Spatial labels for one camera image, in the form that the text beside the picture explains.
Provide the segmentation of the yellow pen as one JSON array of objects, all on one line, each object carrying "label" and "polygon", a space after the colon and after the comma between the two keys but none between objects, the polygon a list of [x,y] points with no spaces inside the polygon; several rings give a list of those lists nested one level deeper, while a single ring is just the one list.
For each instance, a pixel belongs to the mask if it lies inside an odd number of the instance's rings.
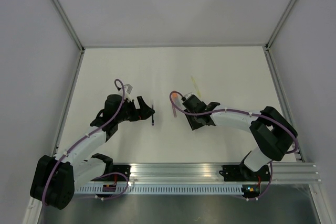
[{"label": "yellow pen", "polygon": [[195,91],[196,91],[197,96],[198,96],[199,98],[201,98],[202,96],[201,96],[200,89],[199,89],[199,87],[198,87],[198,85],[197,85],[197,83],[196,83],[196,80],[195,80],[195,78],[194,78],[193,76],[191,76],[191,81],[192,81],[192,83],[193,83],[193,86],[194,86],[194,88],[195,88]]}]

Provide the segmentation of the purple ink refill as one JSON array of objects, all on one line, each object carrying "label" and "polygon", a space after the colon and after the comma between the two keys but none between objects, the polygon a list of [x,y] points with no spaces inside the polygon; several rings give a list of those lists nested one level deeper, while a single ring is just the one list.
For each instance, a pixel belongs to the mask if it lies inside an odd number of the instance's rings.
[{"label": "purple ink refill", "polygon": [[151,109],[154,111],[151,115],[151,125],[154,126],[154,114],[155,114],[155,110],[154,110],[154,105],[151,105]]}]

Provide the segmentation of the orange highlighter pen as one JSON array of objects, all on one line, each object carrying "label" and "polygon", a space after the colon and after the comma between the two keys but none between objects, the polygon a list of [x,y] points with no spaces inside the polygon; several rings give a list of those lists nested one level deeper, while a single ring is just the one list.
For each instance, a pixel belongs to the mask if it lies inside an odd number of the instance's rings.
[{"label": "orange highlighter pen", "polygon": [[176,91],[173,91],[172,100],[178,108],[182,109],[181,98],[180,95],[176,93]]}]

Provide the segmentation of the red pink pen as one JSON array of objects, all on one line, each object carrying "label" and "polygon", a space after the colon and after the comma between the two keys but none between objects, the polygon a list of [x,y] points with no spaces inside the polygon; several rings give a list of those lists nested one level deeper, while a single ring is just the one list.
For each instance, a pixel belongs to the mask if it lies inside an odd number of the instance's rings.
[{"label": "red pink pen", "polygon": [[172,111],[173,111],[173,116],[177,118],[176,104],[174,102],[172,102]]}]

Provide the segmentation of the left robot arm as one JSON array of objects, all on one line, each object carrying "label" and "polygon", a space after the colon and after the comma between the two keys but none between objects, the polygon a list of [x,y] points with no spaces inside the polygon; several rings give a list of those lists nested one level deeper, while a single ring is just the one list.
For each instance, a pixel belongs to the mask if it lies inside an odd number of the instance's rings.
[{"label": "left robot arm", "polygon": [[114,175],[113,159],[94,151],[112,138],[120,123],[147,120],[155,114],[141,96],[136,101],[138,108],[134,100],[119,94],[109,95],[87,133],[65,150],[38,160],[30,196],[62,210],[70,203],[75,191],[86,183],[99,178],[110,180]]}]

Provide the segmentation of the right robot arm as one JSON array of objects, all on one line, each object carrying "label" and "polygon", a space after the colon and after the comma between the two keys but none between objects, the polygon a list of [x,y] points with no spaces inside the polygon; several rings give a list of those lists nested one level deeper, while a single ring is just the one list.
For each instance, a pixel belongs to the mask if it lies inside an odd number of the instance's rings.
[{"label": "right robot arm", "polygon": [[289,154],[292,145],[294,152],[298,149],[297,131],[271,106],[257,112],[246,112],[221,107],[218,102],[205,104],[193,94],[182,97],[182,105],[192,130],[204,126],[224,126],[252,134],[257,147],[236,166],[239,175],[235,175],[234,180],[253,181],[257,176],[263,176],[262,168],[272,161],[281,161]]}]

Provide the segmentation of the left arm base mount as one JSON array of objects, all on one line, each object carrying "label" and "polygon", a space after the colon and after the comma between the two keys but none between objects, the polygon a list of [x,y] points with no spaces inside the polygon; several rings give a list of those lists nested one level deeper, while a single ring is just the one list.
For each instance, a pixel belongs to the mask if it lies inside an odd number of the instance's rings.
[{"label": "left arm base mount", "polygon": [[112,169],[114,183],[129,181],[131,175],[130,165],[114,165]]}]

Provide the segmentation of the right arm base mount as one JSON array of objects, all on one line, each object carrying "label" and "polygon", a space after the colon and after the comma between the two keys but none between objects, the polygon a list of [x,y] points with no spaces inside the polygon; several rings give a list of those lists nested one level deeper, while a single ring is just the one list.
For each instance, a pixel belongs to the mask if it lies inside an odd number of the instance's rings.
[{"label": "right arm base mount", "polygon": [[270,181],[270,170],[264,165],[259,171],[252,172],[243,165],[223,165],[219,174],[225,182],[268,182]]}]

